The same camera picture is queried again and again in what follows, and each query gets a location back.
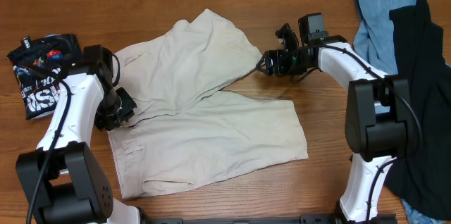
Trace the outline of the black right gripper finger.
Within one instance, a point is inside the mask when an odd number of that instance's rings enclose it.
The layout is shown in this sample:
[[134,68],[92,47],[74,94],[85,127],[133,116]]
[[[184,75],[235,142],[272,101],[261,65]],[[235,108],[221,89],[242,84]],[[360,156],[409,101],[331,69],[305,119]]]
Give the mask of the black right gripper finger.
[[255,69],[259,72],[262,72],[265,75],[271,74],[271,66],[270,66],[270,60],[268,58],[267,54],[264,54],[260,60],[255,65]]
[[293,51],[299,48],[297,35],[288,23],[285,23],[279,30],[276,30],[275,35],[283,45],[284,50]]

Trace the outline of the beige cargo shorts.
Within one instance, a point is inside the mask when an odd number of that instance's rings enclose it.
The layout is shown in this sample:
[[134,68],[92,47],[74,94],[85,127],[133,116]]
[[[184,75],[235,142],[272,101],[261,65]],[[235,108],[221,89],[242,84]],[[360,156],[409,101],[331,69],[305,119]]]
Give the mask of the beige cargo shorts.
[[109,133],[123,198],[186,192],[308,157],[291,100],[226,90],[261,53],[213,11],[117,55],[119,85],[137,105]]

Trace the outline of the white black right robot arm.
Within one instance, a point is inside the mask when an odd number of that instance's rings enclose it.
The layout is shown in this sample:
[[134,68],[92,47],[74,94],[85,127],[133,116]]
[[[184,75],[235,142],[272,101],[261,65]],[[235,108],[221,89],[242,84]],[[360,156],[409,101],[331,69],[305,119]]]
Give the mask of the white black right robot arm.
[[409,105],[408,82],[373,68],[340,35],[306,31],[298,40],[288,24],[275,31],[282,49],[268,50],[256,65],[266,75],[328,73],[347,92],[345,138],[352,166],[335,213],[303,214],[301,223],[396,223],[378,214],[388,171],[407,155],[407,142],[422,136]]

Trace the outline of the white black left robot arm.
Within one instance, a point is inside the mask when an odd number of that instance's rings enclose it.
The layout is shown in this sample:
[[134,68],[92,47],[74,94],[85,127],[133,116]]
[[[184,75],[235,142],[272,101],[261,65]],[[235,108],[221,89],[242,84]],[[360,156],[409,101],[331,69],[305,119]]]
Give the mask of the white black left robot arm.
[[46,134],[34,151],[20,154],[16,172],[28,201],[27,223],[146,223],[138,206],[113,197],[90,149],[92,131],[111,131],[134,114],[136,103],[117,86],[118,58],[102,45],[86,46],[82,59],[61,72],[29,65],[60,86]]

